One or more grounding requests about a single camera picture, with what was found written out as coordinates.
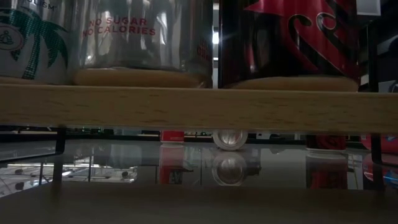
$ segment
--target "can bottom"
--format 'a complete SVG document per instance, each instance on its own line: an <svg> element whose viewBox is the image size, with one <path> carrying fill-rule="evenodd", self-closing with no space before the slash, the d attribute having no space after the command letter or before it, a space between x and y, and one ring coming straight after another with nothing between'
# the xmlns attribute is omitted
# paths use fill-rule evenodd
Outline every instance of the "can bottom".
<svg viewBox="0 0 398 224"><path fill-rule="evenodd" d="M227 88L245 90L292 90L292 91L358 91L358 84L346 77L302 76L270 77L246 80Z"/></svg>
<svg viewBox="0 0 398 224"><path fill-rule="evenodd" d="M76 85L204 88L206 75L144 69L86 69L73 78Z"/></svg>
<svg viewBox="0 0 398 224"><path fill-rule="evenodd" d="M46 85L46 83L22 78L0 77L0 84Z"/></svg>
<svg viewBox="0 0 398 224"><path fill-rule="evenodd" d="M306 147L306 150L310 151L311 153L317 154L342 154L345 153L346 150L339 150L339 149L313 149Z"/></svg>

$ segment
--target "light wood plank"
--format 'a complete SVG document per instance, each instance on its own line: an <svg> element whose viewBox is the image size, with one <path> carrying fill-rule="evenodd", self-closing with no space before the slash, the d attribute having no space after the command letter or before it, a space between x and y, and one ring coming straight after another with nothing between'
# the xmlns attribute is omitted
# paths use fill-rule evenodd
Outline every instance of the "light wood plank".
<svg viewBox="0 0 398 224"><path fill-rule="evenodd" d="M0 85L0 124L398 133L398 95Z"/></svg>

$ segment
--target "red can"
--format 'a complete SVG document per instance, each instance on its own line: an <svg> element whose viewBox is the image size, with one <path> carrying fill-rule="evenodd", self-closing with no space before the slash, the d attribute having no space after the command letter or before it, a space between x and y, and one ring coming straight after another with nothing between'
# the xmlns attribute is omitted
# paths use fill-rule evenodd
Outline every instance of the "red can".
<svg viewBox="0 0 398 224"><path fill-rule="evenodd" d="M220 14L221 88L358 90L356 0L222 0Z"/></svg>
<svg viewBox="0 0 398 224"><path fill-rule="evenodd" d="M185 132L183 131L161 131L160 141L163 143L183 143Z"/></svg>
<svg viewBox="0 0 398 224"><path fill-rule="evenodd" d="M398 136L381 135L381 152L389 154L398 154ZM361 136L361 142L366 149L372 150L371 135Z"/></svg>
<svg viewBox="0 0 398 224"><path fill-rule="evenodd" d="M185 150L182 145L162 145L160 147L160 184L182 184L184 154Z"/></svg>
<svg viewBox="0 0 398 224"><path fill-rule="evenodd" d="M346 136L307 135L306 145L307 149L312 151L344 151L346 150Z"/></svg>
<svg viewBox="0 0 398 224"><path fill-rule="evenodd" d="M348 160L345 156L309 152L305 160L308 189L348 188Z"/></svg>

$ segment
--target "wooden shelf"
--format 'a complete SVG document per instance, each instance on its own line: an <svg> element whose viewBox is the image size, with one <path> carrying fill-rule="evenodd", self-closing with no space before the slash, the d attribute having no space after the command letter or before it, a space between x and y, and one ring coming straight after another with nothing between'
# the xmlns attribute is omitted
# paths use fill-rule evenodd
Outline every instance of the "wooden shelf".
<svg viewBox="0 0 398 224"><path fill-rule="evenodd" d="M89 220L96 224L135 220L175 224L396 223L397 200L392 191L188 188L143 182L68 181L52 182L2 198L0 216L3 223L40 224L43 220ZM24 211L24 215L16 215L18 210Z"/></svg>
<svg viewBox="0 0 398 224"><path fill-rule="evenodd" d="M0 85L0 124L398 133L398 95Z"/></svg>

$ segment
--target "palm leaf design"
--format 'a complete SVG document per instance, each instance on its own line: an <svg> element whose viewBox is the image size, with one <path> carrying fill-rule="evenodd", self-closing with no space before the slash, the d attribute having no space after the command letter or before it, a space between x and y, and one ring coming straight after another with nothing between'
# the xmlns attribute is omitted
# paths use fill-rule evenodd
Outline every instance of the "palm leaf design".
<svg viewBox="0 0 398 224"><path fill-rule="evenodd" d="M58 57L58 53L64 59L65 66L68 66L68 50L62 37L57 33L58 30L68 32L61 26L48 21L42 21L40 16L28 7L22 7L28 14L15 10L15 9L0 9L0 12L7 14L8 16L0 16L0 23L9 24L19 29L19 32L23 36L24 45L27 39L33 35L34 45L32 53L30 55L28 66L22 76L25 79L34 79L37 67L39 65L40 56L40 40L43 37L45 44L48 48L49 62L48 67L51 67ZM21 50L15 50L10 52L11 57L17 61Z"/></svg>
<svg viewBox="0 0 398 224"><path fill-rule="evenodd" d="M5 14L9 14L9 16L0 16L0 23L8 24L10 26L14 26L19 29L22 37L24 38L24 45L31 34L35 32L33 29L34 19L29 15L15 10L15 9L0 9L0 12ZM10 52L11 57L18 61L19 55L21 54L21 50L15 50Z"/></svg>
<svg viewBox="0 0 398 224"><path fill-rule="evenodd" d="M44 22L43 35L45 44L49 50L49 64L48 68L53 65L58 57L58 52L61 53L65 66L68 67L68 49L67 45L63 41L62 37L56 32L56 30L62 30L68 32L63 27L53 24L51 22Z"/></svg>

